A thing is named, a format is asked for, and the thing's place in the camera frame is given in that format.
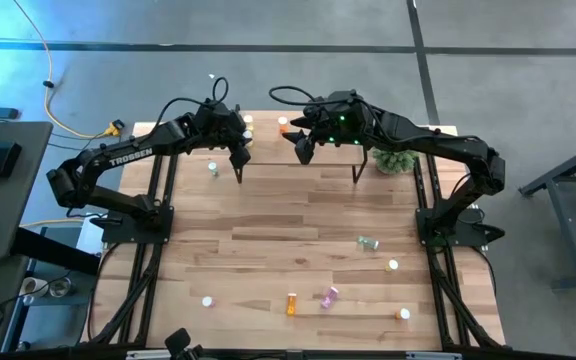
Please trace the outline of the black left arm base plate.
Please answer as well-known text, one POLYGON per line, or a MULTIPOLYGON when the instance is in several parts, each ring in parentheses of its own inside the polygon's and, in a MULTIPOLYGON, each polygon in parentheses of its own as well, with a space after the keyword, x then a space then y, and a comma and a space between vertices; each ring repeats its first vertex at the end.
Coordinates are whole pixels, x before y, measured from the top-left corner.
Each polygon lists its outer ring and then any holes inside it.
POLYGON ((110 211, 102 221, 102 241, 106 243, 164 244, 170 240, 174 208, 159 208, 156 223, 138 222, 129 215, 110 211))

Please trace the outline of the white paper sheet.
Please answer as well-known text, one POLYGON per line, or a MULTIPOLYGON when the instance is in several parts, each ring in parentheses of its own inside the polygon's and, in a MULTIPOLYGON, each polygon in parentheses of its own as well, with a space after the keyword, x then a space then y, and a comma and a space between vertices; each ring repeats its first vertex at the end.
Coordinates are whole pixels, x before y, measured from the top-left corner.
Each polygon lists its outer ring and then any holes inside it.
POLYGON ((104 230, 91 222, 91 220, 95 218, 96 215, 90 213, 84 219, 76 245, 78 250, 93 255, 101 253, 104 249, 102 242, 104 230))

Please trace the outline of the green faux plant grey pot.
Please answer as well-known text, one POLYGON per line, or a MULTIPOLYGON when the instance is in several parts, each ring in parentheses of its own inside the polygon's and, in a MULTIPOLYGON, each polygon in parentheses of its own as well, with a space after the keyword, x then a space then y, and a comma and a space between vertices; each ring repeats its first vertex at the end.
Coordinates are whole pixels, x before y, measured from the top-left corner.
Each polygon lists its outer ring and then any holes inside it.
POLYGON ((374 149, 372 156, 377 169, 386 175, 396 175, 412 171, 415 161, 418 158, 418 154, 411 150, 390 152, 374 149))

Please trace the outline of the black desk leg beam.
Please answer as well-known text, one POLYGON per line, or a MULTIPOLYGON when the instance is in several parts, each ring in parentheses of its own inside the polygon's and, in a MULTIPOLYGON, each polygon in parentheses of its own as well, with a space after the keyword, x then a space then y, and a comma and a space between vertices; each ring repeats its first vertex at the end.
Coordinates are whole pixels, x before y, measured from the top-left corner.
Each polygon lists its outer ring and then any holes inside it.
POLYGON ((64 245, 25 228, 17 229, 10 254, 23 255, 88 275, 96 275, 100 264, 100 259, 93 254, 64 245))

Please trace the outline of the white tape roll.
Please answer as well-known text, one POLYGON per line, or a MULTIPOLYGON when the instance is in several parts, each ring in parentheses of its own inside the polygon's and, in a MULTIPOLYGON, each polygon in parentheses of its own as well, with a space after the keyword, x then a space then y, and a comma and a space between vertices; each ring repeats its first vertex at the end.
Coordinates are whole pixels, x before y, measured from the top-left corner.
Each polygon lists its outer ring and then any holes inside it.
POLYGON ((46 280, 26 277, 21 284, 19 294, 21 296, 43 297, 49 290, 49 285, 46 280))

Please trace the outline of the round metal cup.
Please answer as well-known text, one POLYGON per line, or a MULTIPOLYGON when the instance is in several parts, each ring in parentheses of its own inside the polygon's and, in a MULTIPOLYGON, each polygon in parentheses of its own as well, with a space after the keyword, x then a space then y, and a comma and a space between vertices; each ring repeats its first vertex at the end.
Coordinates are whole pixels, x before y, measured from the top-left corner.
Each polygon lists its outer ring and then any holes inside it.
POLYGON ((72 282, 69 277, 56 279, 49 286, 49 293, 51 297, 62 298, 67 296, 72 290, 72 282))

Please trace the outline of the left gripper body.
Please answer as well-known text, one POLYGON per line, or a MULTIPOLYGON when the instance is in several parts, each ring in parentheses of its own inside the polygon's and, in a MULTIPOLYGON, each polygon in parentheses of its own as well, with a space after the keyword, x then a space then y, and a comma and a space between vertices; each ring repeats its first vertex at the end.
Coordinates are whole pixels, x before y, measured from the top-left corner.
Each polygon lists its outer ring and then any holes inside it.
POLYGON ((244 136, 246 125, 240 114, 229 109, 223 102, 206 99, 198 108, 193 125, 198 131, 196 148, 227 148, 234 169, 242 169, 251 156, 244 136))

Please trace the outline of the wooden shelf black metal frame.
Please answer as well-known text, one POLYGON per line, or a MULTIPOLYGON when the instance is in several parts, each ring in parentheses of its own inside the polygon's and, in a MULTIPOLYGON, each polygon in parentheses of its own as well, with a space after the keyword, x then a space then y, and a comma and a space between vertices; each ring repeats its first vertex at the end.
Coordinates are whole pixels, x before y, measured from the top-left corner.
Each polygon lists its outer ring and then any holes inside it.
MULTIPOLYGON (((302 116, 301 111, 263 111, 241 110, 242 118, 251 115, 254 119, 253 145, 249 148, 250 165, 298 165, 294 145, 279 133, 277 119, 288 119, 288 131, 298 131, 289 121, 302 116)), ((313 166, 350 166, 353 182, 357 183, 368 162, 360 146, 335 147, 334 145, 317 146, 310 164, 313 166)))

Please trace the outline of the silver metal bracket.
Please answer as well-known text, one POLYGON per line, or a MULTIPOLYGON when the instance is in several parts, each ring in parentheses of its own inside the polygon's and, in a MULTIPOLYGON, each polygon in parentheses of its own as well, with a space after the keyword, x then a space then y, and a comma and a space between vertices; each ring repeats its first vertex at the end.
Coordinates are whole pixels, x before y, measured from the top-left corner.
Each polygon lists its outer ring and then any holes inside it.
POLYGON ((128 351, 125 360, 177 360, 177 359, 166 349, 154 349, 154 350, 128 351))
POLYGON ((406 360, 463 360, 459 353, 410 351, 405 355, 406 360))

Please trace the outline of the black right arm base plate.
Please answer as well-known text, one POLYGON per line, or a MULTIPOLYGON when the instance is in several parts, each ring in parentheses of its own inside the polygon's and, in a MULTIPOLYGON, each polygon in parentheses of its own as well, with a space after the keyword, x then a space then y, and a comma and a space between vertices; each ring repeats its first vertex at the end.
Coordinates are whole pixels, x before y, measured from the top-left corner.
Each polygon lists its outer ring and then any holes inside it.
POLYGON ((442 235, 435 230, 431 230, 426 224, 427 218, 432 212, 432 209, 425 208, 419 209, 416 213, 419 242, 423 246, 480 247, 492 242, 491 232, 481 227, 483 214, 480 209, 465 209, 455 223, 454 232, 449 235, 442 235))

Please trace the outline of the black handheld device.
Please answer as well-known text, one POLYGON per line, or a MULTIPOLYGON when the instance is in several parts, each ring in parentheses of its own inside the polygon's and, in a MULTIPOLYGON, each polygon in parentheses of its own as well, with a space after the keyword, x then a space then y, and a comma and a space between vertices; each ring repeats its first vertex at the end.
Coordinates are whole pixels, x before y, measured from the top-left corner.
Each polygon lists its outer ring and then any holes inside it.
POLYGON ((170 360, 200 360, 203 357, 201 345, 190 346, 191 337, 185 328, 180 328, 168 336, 164 344, 170 353, 170 360))

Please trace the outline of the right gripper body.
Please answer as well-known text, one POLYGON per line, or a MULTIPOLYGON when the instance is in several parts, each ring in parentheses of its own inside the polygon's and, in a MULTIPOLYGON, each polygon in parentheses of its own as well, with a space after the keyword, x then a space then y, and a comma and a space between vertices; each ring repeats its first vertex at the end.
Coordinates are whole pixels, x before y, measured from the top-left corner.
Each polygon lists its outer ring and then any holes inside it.
POLYGON ((366 157, 367 110, 362 100, 356 90, 348 90, 335 91, 327 98, 319 97, 308 103, 302 116, 313 118, 315 125, 312 129, 300 128, 302 139, 295 145, 295 153, 302 165, 311 162, 317 145, 360 146, 366 157))

